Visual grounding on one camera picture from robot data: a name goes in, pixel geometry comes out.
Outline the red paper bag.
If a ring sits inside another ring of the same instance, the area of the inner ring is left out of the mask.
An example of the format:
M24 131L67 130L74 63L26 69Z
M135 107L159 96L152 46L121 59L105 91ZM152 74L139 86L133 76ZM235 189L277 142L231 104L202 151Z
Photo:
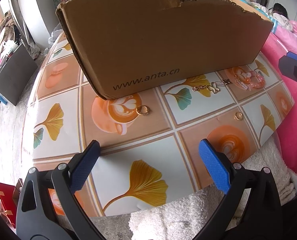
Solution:
M14 189L14 185L0 183L0 192L2 192L2 194L0 194L0 200L2 201L2 205L5 211L9 212L6 216L8 217L8 219L11 222L11 225L15 229L17 206L12 198Z

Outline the dark grey cabinet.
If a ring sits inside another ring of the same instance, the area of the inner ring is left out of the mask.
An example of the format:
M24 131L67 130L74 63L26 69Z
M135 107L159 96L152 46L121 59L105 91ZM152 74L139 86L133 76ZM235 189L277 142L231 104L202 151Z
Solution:
M16 106L37 64L21 44L0 68L0 95Z

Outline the person sitting in background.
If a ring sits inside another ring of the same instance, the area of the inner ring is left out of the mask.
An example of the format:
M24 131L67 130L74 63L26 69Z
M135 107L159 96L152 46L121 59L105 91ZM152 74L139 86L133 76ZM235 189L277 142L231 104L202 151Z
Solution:
M288 18L288 13L287 13L286 8L283 5L281 5L280 3L275 3L273 5L273 7L269 9L269 11L272 14L277 13L279 15L284 16L285 18Z

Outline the brown paper bag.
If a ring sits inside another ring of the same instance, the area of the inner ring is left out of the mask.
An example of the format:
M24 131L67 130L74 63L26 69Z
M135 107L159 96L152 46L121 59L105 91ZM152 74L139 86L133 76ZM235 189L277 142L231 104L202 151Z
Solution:
M23 188L23 180L22 178L19 178L12 193L12 200L14 201L14 204L16 206L18 205L22 188Z

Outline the patterned tablecloth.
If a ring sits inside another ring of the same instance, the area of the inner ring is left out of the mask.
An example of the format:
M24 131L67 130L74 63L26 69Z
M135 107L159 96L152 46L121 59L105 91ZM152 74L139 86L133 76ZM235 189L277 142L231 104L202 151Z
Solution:
M98 141L100 157L76 198L91 217L120 215L207 187L212 179L198 153L201 140L243 162L293 105L263 54L248 65L105 101L61 34L34 83L22 151L40 171L52 170Z

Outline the white plastic bag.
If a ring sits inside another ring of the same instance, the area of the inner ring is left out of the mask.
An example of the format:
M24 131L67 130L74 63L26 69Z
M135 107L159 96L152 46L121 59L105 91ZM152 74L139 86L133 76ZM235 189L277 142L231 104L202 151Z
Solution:
M60 34L63 33L62 25L59 23L52 31L50 38L48 38L49 46L52 46Z

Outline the brown cardboard box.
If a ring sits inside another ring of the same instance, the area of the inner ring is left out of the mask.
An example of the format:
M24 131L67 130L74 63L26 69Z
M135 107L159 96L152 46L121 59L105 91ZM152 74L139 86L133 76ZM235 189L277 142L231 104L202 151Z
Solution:
M56 14L105 100L252 63L273 27L240 0L67 0Z

